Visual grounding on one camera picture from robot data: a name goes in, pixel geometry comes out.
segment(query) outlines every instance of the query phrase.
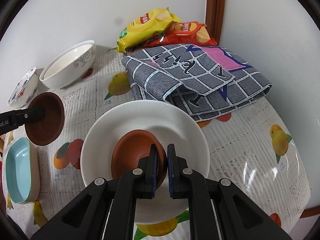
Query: red chip bag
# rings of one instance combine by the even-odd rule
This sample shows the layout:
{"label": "red chip bag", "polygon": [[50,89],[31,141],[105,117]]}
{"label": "red chip bag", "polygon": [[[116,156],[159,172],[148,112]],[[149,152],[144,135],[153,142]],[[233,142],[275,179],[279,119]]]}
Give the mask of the red chip bag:
{"label": "red chip bag", "polygon": [[217,42],[212,38],[204,23],[186,22],[169,25],[164,33],[146,41],[143,47],[156,47],[170,44],[191,43],[198,46],[215,46]]}

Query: terracotta bowl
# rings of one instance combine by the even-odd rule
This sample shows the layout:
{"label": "terracotta bowl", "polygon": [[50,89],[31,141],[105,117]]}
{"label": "terracotta bowl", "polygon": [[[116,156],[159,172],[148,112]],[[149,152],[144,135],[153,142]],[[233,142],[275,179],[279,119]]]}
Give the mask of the terracotta bowl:
{"label": "terracotta bowl", "polygon": [[157,138],[146,130],[130,131],[118,141],[111,159],[112,178],[120,178],[124,173],[135,169],[141,158],[149,156],[151,144],[153,143],[158,150],[156,178],[156,188],[158,188],[167,175],[167,155]]}
{"label": "terracotta bowl", "polygon": [[65,119],[63,103],[58,95],[45,92],[31,101],[29,108],[33,106],[42,106],[45,109],[45,118],[25,124],[27,136],[36,145],[48,145],[58,138],[62,131]]}

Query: chip bag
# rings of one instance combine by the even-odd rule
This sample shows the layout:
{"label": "chip bag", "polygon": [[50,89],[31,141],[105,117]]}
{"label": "chip bag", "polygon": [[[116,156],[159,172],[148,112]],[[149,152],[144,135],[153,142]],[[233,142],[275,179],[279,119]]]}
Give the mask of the chip bag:
{"label": "chip bag", "polygon": [[162,33],[170,24],[180,19],[169,12],[169,9],[154,9],[130,23],[119,35],[117,51],[126,52],[128,48],[140,44],[151,37]]}
{"label": "chip bag", "polygon": [[143,47],[156,47],[171,44],[191,43],[198,46],[215,46],[204,23],[186,22],[171,24],[164,33],[149,39]]}

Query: bowl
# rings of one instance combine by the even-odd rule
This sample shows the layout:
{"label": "bowl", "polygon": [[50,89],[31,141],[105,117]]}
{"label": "bowl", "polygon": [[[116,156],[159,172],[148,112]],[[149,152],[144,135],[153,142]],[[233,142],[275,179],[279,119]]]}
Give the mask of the bowl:
{"label": "bowl", "polygon": [[151,144],[155,144],[158,150],[156,188],[159,188],[167,175],[167,155],[157,138],[146,130],[130,131],[118,141],[111,158],[112,178],[118,179],[126,172],[137,168],[139,160],[149,156]]}
{"label": "bowl", "polygon": [[27,106],[35,94],[37,86],[38,77],[36,75],[36,68],[34,67],[21,78],[8,100],[8,106],[12,106],[14,109]]}
{"label": "bowl", "polygon": [[40,74],[40,81],[49,88],[63,88],[81,78],[96,57],[94,41],[78,43],[52,60]]}
{"label": "bowl", "polygon": [[64,121],[64,106],[60,97],[52,92],[37,95],[30,103],[29,108],[42,106],[45,118],[38,122],[24,125],[26,134],[31,142],[38,146],[52,143],[60,135]]}
{"label": "bowl", "polygon": [[[167,150],[175,144],[177,156],[204,177],[209,173],[209,148],[197,123],[181,109],[154,100],[130,101],[103,114],[89,130],[81,150],[80,166],[84,184],[96,178],[112,179],[111,160],[118,141],[132,130],[152,133]],[[150,199],[138,199],[135,223],[156,224],[167,221],[188,208],[186,199],[172,199],[168,176]]]}
{"label": "bowl", "polygon": [[38,156],[34,145],[26,137],[10,147],[6,162],[6,181],[10,198],[18,204],[33,202],[40,192]]}

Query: light blue rectangular dish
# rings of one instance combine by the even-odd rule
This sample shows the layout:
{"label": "light blue rectangular dish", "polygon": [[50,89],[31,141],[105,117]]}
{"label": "light blue rectangular dish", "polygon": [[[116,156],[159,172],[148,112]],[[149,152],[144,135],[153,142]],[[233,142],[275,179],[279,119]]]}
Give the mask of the light blue rectangular dish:
{"label": "light blue rectangular dish", "polygon": [[6,182],[13,202],[35,201],[40,191],[39,166],[36,149],[26,137],[9,149],[5,163]]}

